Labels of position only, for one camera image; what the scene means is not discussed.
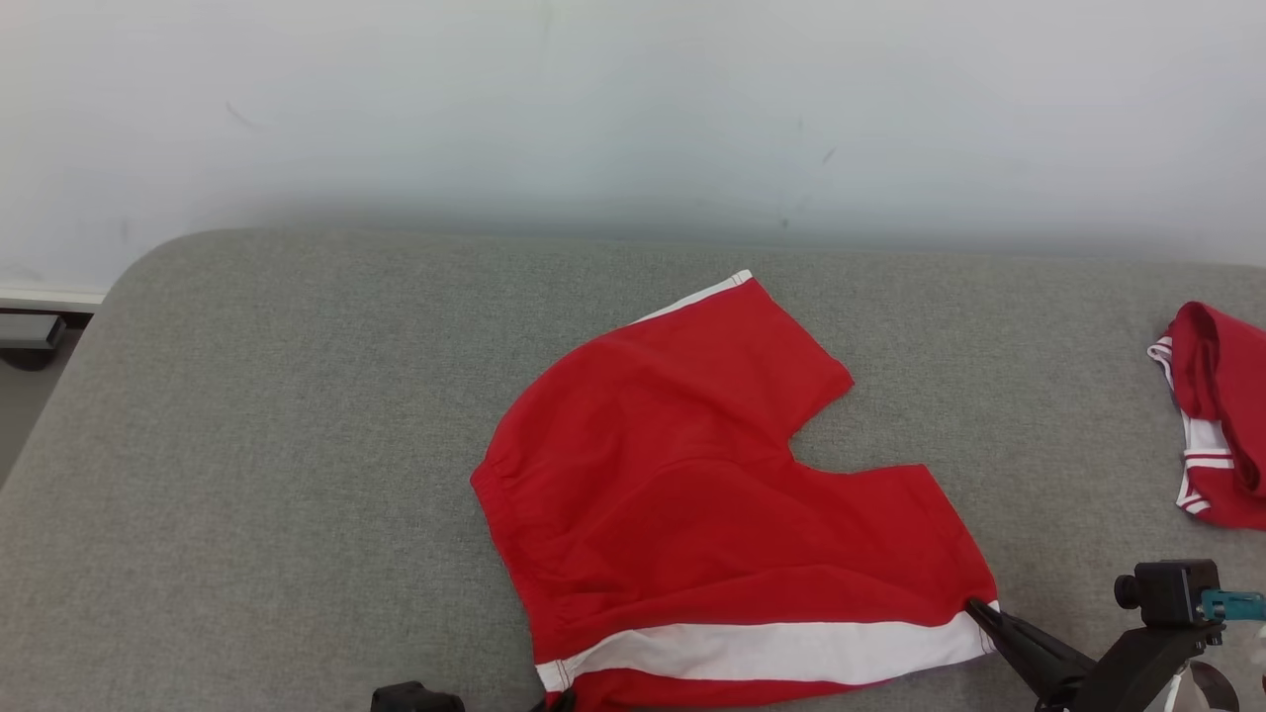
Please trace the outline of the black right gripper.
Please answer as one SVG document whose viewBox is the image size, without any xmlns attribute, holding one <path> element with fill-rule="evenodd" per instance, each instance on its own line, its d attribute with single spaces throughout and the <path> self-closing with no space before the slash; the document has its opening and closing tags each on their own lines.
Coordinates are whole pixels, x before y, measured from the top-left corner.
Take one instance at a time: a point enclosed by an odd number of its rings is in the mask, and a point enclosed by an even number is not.
<svg viewBox="0 0 1266 712">
<path fill-rule="evenodd" d="M 1036 712 L 1144 712 L 1189 659 L 1220 645 L 1220 628 L 1133 628 L 1094 660 L 979 598 L 967 613 L 1025 682 Z"/>
</svg>

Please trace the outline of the red shorts with white stripe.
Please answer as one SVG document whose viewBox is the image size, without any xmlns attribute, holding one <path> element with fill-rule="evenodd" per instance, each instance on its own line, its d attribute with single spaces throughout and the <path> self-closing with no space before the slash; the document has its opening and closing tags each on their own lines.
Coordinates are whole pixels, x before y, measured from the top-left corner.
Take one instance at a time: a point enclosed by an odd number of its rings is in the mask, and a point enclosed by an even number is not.
<svg viewBox="0 0 1266 712">
<path fill-rule="evenodd" d="M 768 706 L 994 652 L 982 552 L 931 469 L 793 437 L 849 370 L 749 271 L 567 353 L 472 488 L 547 692 L 576 712 Z"/>
</svg>

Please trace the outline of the red Bulls basketball jersey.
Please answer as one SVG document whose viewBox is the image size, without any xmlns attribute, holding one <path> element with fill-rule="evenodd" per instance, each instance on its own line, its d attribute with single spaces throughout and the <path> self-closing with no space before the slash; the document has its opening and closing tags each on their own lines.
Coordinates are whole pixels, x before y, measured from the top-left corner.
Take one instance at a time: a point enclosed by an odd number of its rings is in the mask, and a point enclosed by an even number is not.
<svg viewBox="0 0 1266 712">
<path fill-rule="evenodd" d="M 1189 302 L 1144 352 L 1181 416 L 1177 508 L 1220 528 L 1266 532 L 1266 329 Z"/>
</svg>

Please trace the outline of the grey metal floor bar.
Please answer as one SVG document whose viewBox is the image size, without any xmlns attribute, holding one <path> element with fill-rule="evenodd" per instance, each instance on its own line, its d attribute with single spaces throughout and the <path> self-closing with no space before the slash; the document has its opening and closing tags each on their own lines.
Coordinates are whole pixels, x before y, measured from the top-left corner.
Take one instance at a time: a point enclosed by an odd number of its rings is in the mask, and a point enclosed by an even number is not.
<svg viewBox="0 0 1266 712">
<path fill-rule="evenodd" d="M 54 351 L 65 329 L 54 312 L 0 312 L 0 350 Z"/>
</svg>

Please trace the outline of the white skirting board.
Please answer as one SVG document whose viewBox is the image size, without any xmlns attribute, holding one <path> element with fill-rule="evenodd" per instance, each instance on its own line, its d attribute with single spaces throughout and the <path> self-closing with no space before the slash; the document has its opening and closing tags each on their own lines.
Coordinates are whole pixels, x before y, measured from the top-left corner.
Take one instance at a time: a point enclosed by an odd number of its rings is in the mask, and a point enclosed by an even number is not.
<svg viewBox="0 0 1266 712">
<path fill-rule="evenodd" d="M 35 288 L 0 288 L 0 310 L 97 312 L 105 294 Z"/>
</svg>

